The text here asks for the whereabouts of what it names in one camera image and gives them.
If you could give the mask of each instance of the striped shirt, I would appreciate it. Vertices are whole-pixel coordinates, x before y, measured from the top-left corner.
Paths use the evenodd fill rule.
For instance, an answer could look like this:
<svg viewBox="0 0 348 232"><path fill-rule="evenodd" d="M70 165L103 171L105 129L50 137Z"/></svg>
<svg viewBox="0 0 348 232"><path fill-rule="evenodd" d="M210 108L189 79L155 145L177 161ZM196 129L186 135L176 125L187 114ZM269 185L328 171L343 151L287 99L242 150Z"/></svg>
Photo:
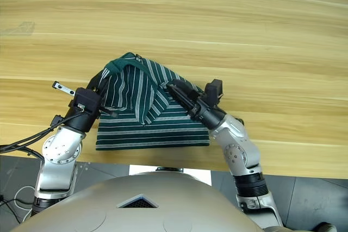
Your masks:
<svg viewBox="0 0 348 232"><path fill-rule="evenodd" d="M209 145L208 129L192 121L166 89L180 79L201 91L177 73L127 53L105 66L103 79L109 79L103 106L119 116L101 114L97 150Z"/></svg>

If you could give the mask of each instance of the floor tile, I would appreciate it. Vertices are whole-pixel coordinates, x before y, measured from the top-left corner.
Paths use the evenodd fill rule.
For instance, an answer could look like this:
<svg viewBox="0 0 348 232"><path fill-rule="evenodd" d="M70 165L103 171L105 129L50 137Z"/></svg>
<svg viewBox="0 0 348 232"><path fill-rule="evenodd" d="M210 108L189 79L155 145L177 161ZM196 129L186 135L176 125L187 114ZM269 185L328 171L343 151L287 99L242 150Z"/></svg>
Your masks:
<svg viewBox="0 0 348 232"><path fill-rule="evenodd" d="M348 179L323 179L323 180L348 188Z"/></svg>
<svg viewBox="0 0 348 232"><path fill-rule="evenodd" d="M311 230L321 222L348 231L348 189L323 179L296 178L287 226Z"/></svg>
<svg viewBox="0 0 348 232"><path fill-rule="evenodd" d="M18 222L16 221L13 214L7 208L7 206L1 206L0 208L0 231L1 232L9 232L18 226Z"/></svg>
<svg viewBox="0 0 348 232"><path fill-rule="evenodd" d="M265 175L268 189L272 192L283 224L287 223L295 177Z"/></svg>
<svg viewBox="0 0 348 232"><path fill-rule="evenodd" d="M126 164L105 164L89 162L88 167L104 172L115 177L127 176L129 173L129 165Z"/></svg>
<svg viewBox="0 0 348 232"><path fill-rule="evenodd" d="M294 177L265 175L267 186L273 194L279 215L283 223L286 223L290 208L291 195L294 188ZM236 199L236 188L232 175L229 172L212 171L213 187L220 192L235 206L238 206Z"/></svg>
<svg viewBox="0 0 348 232"><path fill-rule="evenodd" d="M77 179L74 192L78 192L104 180L115 178L113 175L89 167L88 163L80 165L79 171L80 175Z"/></svg>
<svg viewBox="0 0 348 232"><path fill-rule="evenodd" d="M0 192L6 189L10 177L15 172L15 167L19 161L18 157L0 156Z"/></svg>

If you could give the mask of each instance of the white cable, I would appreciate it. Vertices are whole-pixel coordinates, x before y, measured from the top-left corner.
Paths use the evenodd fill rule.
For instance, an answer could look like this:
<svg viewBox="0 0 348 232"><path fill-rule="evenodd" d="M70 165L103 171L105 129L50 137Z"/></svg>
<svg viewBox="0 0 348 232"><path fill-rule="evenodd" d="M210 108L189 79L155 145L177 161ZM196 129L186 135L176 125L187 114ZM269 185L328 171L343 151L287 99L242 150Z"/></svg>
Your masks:
<svg viewBox="0 0 348 232"><path fill-rule="evenodd" d="M28 215L32 213L32 210L30 209L30 211L28 211L28 213L24 216L22 223L27 219Z"/></svg>
<svg viewBox="0 0 348 232"><path fill-rule="evenodd" d="M22 209L22 210L31 210L31 208L30 208L30 209L26 209L26 208L22 208L21 206L18 206L17 200L16 200L18 193L20 193L23 189L26 189L26 188L28 188L28 187L30 187L31 189L33 189L33 190L35 191L35 188L32 187L32 186L24 186L24 187L20 188L20 189L16 192L16 194L15 194L14 202L15 202L16 207L19 208L19 209Z"/></svg>
<svg viewBox="0 0 348 232"><path fill-rule="evenodd" d="M26 189L26 188L28 188L28 187L30 187L31 189L33 189L33 190L35 191L35 188L34 188L33 186L24 186L24 187L20 188L20 189L16 192L15 197L14 197L14 200L13 200L13 201L15 202L15 206L16 206L17 208L28 211L28 213L24 216L22 222L24 222L24 221L26 220L26 218L28 217L28 215L32 212L32 208L26 209L26 208L23 208L23 207L21 207L21 206L18 206L16 197L17 197L18 193L20 193L23 189Z"/></svg>

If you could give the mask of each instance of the metal bracket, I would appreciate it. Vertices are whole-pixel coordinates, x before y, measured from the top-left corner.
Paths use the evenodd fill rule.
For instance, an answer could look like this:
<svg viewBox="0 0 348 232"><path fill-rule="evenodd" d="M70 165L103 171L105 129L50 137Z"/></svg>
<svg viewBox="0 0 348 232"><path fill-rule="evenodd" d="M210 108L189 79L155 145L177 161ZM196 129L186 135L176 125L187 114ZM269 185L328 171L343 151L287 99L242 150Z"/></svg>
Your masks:
<svg viewBox="0 0 348 232"><path fill-rule="evenodd" d="M75 96L75 91L71 90L70 88L64 86L63 84L60 84L58 81L55 81L52 85L53 88L63 91L67 93L68 95Z"/></svg>

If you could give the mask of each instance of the black cable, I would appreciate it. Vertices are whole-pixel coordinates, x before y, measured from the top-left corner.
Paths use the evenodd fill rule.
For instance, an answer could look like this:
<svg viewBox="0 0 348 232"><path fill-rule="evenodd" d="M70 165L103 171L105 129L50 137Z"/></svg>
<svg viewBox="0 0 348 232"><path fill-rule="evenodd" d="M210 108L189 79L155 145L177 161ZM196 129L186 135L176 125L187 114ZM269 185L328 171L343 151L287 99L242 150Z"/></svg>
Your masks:
<svg viewBox="0 0 348 232"><path fill-rule="evenodd" d="M26 152L28 156L32 155L32 156L38 158L39 160L41 160L42 162L45 161L44 156L42 156L40 153L34 151L33 149L21 148L21 149L18 149L18 150L22 151L22 152Z"/></svg>
<svg viewBox="0 0 348 232"><path fill-rule="evenodd" d="M4 200L2 200L4 203L2 203L2 204L0 204L0 206L3 206L3 205L5 205L6 203L10 203L10 202L12 202L12 201L18 201L18 202L21 202L22 204L24 204L24 205L33 205L33 202L26 202L26 201L23 201L23 200L21 200L21 199L19 199L19 198L16 198L16 199L10 199L10 200L6 200L6 203L5 203L5 201Z"/></svg>
<svg viewBox="0 0 348 232"><path fill-rule="evenodd" d="M68 117L68 118L65 118L65 119L63 119L62 121L58 122L57 124L55 124L55 125L53 125L53 126L47 128L46 130L43 130L43 131L41 131L41 132L39 132L39 133L36 133L36 134L34 134L34 135L32 135L32 136L30 136L30 137L28 137L28 138L25 138L25 139L20 140L20 141L16 141L16 142L11 143L11 144L9 144L9 145L1 145L0 148L1 148L2 151L5 151L5 150L7 150L7 149L9 149L9 148L11 148L11 147L13 147L13 146L15 146L15 145L19 145L19 144L21 144L21 143L23 143L23 142L25 142L25 141L29 141L29 140L31 140L31 139L33 139L33 138L40 137L39 139L41 139L41 138L45 137L48 133L50 133L51 131L53 131L56 127L60 126L61 124L65 123L65 122L67 122L67 121L69 121L69 120L71 120L71 119L74 119L74 118L76 118L76 117L78 117L78 116L80 116L80 115L82 115L82 114L83 114L83 113L80 113L80 114L76 114L76 115L70 116L70 117Z"/></svg>
<svg viewBox="0 0 348 232"><path fill-rule="evenodd" d="M12 212L12 214L15 216L15 218L16 218L18 224L20 224L21 222L20 222L20 220L18 219L18 216L17 216L16 212L10 207L10 205L8 204L8 201L5 200L5 199L3 199L2 202L4 202L4 204L2 204L2 205L6 205L6 206L8 207L8 209L11 210L11 212Z"/></svg>
<svg viewBox="0 0 348 232"><path fill-rule="evenodd" d="M39 133L36 133L36 134L34 134L28 138L25 138L23 140L16 141L16 142L11 143L9 145L0 145L0 154L19 150L19 151L23 151L23 152L28 153L28 155L33 155L33 156L37 157L38 159L40 159L41 161L44 161L45 158L40 153L34 151L33 149L26 148L26 147L33 144L36 141L41 140L43 137L45 137L47 134L52 132L56 127L60 126L61 124L65 123L71 119L74 119L82 114L83 114L83 112L80 114L76 114L76 115L73 115L71 117L65 118L62 121L60 121L59 123L47 128L46 130L43 130Z"/></svg>

